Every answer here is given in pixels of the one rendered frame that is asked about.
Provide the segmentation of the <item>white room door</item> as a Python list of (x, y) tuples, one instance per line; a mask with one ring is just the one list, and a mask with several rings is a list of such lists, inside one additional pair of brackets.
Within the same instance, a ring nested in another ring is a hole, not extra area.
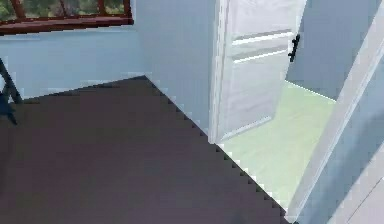
[(275, 116), (307, 0), (219, 0), (209, 140)]

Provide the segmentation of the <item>brown framed window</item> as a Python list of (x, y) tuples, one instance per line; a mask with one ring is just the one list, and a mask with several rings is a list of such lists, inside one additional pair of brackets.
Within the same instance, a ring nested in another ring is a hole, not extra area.
[(133, 24), (132, 0), (0, 0), (0, 36)]

